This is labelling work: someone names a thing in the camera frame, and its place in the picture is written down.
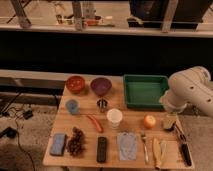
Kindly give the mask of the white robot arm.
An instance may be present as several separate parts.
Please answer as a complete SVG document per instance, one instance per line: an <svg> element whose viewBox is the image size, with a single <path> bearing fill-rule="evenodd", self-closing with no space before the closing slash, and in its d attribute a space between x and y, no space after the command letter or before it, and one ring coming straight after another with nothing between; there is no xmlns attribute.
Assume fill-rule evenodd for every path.
<svg viewBox="0 0 213 171"><path fill-rule="evenodd" d="M210 72L202 66L192 67L172 74L169 89L159 102L168 113L182 113L188 103L213 118L213 90Z"/></svg>

